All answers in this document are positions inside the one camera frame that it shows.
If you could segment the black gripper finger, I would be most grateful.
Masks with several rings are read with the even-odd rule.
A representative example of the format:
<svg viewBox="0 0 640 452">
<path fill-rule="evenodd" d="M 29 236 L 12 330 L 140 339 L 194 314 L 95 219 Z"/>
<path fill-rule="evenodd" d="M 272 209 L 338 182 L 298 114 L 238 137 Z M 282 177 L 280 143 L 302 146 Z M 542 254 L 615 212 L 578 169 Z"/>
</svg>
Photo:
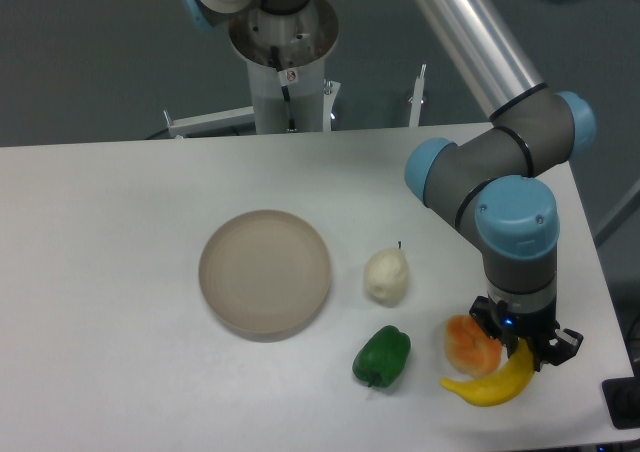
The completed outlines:
<svg viewBox="0 0 640 452">
<path fill-rule="evenodd" d="M 494 320 L 494 309 L 495 304 L 488 297 L 477 296 L 469 309 L 469 315 L 485 336 L 500 340 L 502 330 Z"/>
<path fill-rule="evenodd" d="M 581 333 L 567 328 L 556 328 L 550 334 L 531 338 L 534 370 L 540 372 L 545 364 L 559 366 L 574 358 L 583 340 Z"/>
</svg>

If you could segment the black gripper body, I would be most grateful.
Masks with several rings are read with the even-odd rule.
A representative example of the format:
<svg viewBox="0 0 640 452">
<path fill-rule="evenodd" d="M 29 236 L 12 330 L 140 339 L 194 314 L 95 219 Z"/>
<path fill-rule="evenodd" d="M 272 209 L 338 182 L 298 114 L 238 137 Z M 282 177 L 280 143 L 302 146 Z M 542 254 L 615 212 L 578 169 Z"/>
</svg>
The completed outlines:
<svg viewBox="0 0 640 452">
<path fill-rule="evenodd" d="M 510 352 L 515 339 L 524 338 L 534 353 L 550 353 L 557 348 L 556 320 L 557 299 L 533 312 L 516 312 L 508 308 L 504 300 L 487 298 L 487 317 L 483 330 L 491 339 L 498 339 Z"/>
</svg>

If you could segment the silver and grey robot arm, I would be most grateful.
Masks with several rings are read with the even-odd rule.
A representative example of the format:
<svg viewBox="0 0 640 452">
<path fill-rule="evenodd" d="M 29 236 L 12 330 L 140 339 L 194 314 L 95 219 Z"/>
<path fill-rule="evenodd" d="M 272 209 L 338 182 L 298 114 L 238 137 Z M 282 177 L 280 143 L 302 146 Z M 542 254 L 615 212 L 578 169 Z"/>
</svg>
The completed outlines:
<svg viewBox="0 0 640 452">
<path fill-rule="evenodd" d="M 259 133 L 319 132 L 330 125 L 320 63 L 338 37 L 326 0 L 183 0 L 199 25 L 227 23 L 250 67 Z M 430 139 L 405 166 L 405 182 L 482 254 L 488 283 L 470 313 L 509 353 L 531 351 L 535 369 L 573 358 L 578 332 L 556 319 L 559 217 L 538 176 L 588 146 L 589 105 L 550 91 L 489 0 L 415 0 L 490 121 L 458 145 Z"/>
</svg>

